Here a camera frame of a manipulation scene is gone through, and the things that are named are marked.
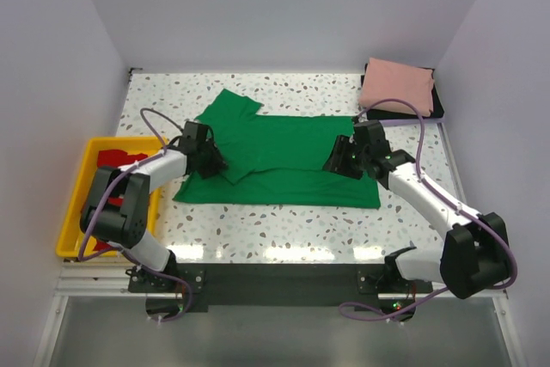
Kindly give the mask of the green t-shirt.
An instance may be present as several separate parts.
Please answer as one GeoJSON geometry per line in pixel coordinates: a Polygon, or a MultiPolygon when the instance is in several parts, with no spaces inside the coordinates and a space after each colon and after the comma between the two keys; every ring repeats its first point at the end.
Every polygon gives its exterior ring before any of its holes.
{"type": "Polygon", "coordinates": [[[312,205],[377,209],[378,185],[323,170],[345,116],[264,115],[261,103],[222,90],[197,117],[212,127],[227,169],[189,175],[173,200],[187,204],[312,205]]]}

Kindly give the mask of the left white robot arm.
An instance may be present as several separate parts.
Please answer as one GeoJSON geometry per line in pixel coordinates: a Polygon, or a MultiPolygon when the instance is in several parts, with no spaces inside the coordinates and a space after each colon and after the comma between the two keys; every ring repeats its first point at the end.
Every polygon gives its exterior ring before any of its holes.
{"type": "Polygon", "coordinates": [[[84,251],[94,237],[148,269],[147,279],[158,291],[172,290],[178,281],[176,258],[148,230],[150,194],[179,177],[197,173],[208,179],[227,167],[212,127],[188,121],[154,155],[118,168],[98,168],[82,208],[84,238],[77,258],[89,259],[84,251]]]}

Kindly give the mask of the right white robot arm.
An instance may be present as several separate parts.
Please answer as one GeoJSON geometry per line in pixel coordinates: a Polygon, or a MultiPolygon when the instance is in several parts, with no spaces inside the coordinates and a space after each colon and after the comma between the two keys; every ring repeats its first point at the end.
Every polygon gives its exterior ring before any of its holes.
{"type": "Polygon", "coordinates": [[[439,250],[408,247],[388,255],[382,281],[389,290],[401,292],[413,281],[435,282],[466,299],[516,281],[517,263],[501,216],[482,214],[443,190],[422,170],[419,155],[392,150],[379,121],[353,118],[352,128],[350,137],[337,136],[324,170],[377,181],[443,239],[439,250]]]}

